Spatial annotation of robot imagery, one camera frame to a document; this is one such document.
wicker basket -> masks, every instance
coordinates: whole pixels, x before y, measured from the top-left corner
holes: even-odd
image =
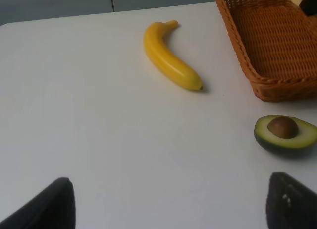
[[[216,0],[241,68],[263,101],[317,97],[317,18],[289,0]]]

white table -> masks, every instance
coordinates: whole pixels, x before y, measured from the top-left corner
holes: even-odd
[[[143,51],[147,26],[172,19],[169,44],[208,93]],[[0,102],[0,220],[60,176],[77,229],[265,229],[272,172],[317,191],[317,156],[285,160],[253,137],[265,115],[317,124],[317,102],[256,98],[215,3],[4,25]]]

avocado half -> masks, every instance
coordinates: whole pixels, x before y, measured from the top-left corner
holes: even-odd
[[[283,139],[275,136],[269,131],[268,125],[279,115],[270,115],[261,117],[254,128],[256,141],[266,150],[280,155],[304,155],[314,148],[317,142],[317,127],[302,121],[295,117],[289,117],[294,120],[298,126],[298,134],[291,139]]]

yellow banana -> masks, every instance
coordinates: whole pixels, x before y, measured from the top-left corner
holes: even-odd
[[[178,27],[173,20],[167,23],[155,22],[144,34],[144,48],[149,59],[173,82],[188,90],[202,90],[199,75],[180,58],[173,54],[164,43],[164,36]]]

green avocado flesh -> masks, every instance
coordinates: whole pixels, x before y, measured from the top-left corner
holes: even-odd
[[[314,145],[317,141],[317,127],[314,125],[290,117],[293,119],[299,128],[297,136],[291,139],[283,139],[275,136],[267,128],[268,124],[278,115],[265,116],[260,118],[254,129],[254,136],[257,142],[267,150],[276,151],[279,153],[298,152],[306,150]]]

